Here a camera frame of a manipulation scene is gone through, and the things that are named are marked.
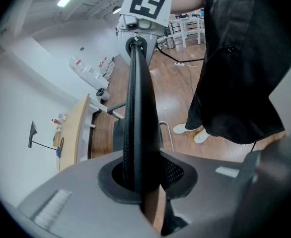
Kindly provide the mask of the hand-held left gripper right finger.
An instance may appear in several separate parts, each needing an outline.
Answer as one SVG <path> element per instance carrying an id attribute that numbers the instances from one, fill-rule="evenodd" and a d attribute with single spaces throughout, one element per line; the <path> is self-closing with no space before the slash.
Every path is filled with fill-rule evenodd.
<path id="1" fill-rule="evenodd" d="M 230 236 L 260 151 L 242 163 L 161 151 L 166 193 L 162 236 Z"/>

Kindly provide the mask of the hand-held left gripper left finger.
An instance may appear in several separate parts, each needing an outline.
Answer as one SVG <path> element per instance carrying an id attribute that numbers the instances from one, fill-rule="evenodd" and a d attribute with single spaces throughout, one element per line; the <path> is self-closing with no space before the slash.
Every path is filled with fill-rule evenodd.
<path id="1" fill-rule="evenodd" d="M 117 203 L 99 187 L 100 169 L 120 157 L 118 151 L 64 169 L 27 195 L 19 211 L 61 238 L 157 238 L 139 205 Z"/>

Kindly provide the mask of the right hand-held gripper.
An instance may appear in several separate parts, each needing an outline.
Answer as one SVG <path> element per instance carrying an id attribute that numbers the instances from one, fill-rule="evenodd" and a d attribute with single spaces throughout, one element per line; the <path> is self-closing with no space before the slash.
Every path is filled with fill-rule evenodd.
<path id="1" fill-rule="evenodd" d="M 158 35 L 163 35 L 169 24 L 171 5 L 172 0 L 124 0 L 117 25 L 117 48 L 128 65 L 135 33 L 141 33 L 143 54 L 150 65 Z"/>

